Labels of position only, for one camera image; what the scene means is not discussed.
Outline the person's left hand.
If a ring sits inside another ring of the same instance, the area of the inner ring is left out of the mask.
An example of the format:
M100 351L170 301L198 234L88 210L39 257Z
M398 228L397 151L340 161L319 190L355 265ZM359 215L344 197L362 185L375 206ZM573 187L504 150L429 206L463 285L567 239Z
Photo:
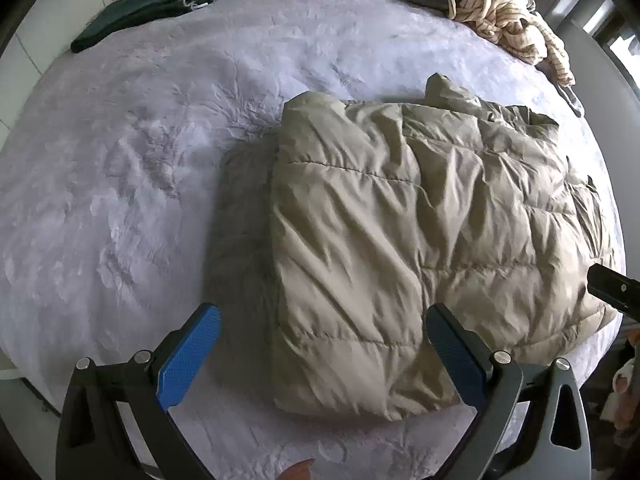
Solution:
M302 460L294 465L289 466L282 471L277 480L311 480L312 471L311 466L314 464L314 459Z

